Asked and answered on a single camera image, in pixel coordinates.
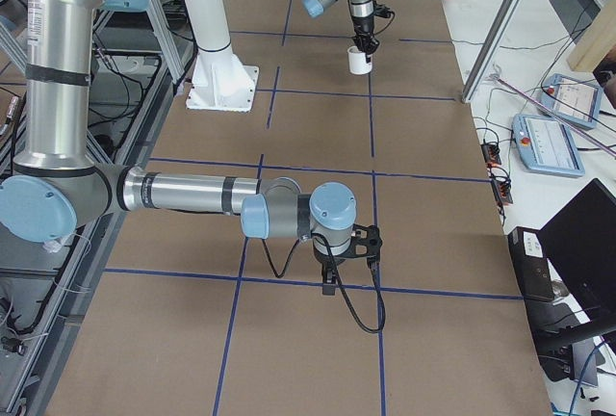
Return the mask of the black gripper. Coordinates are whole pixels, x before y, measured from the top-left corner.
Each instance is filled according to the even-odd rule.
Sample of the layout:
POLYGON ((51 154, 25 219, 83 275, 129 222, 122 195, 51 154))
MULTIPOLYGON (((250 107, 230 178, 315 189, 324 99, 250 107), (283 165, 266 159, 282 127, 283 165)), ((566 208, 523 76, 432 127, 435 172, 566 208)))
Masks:
POLYGON ((351 18, 353 31, 355 33, 353 42, 353 52, 357 54, 366 53, 366 62, 372 62, 372 53, 375 53, 380 42, 374 33, 374 17, 372 15, 351 18))
POLYGON ((337 289, 337 276, 333 270, 333 264, 337 266, 346 260, 357 259, 359 255, 355 252, 354 246, 349 246, 341 254, 329 254, 324 245, 314 242, 313 252, 317 261, 321 264, 321 293, 324 296, 334 296, 337 289))

